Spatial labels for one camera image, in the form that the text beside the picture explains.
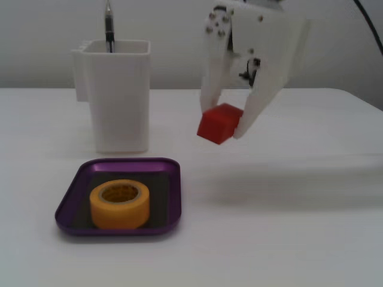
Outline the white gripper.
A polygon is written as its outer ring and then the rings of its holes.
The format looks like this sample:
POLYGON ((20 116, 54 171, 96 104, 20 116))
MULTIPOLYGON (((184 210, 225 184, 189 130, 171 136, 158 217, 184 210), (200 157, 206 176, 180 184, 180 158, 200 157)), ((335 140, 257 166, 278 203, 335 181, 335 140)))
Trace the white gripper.
POLYGON ((246 61, 241 77, 252 88, 233 134, 243 137, 295 73, 308 27, 307 19, 285 12, 279 1, 230 1, 229 14, 225 6, 214 7, 203 27, 202 112, 217 105, 229 77, 230 42, 231 52, 246 61))

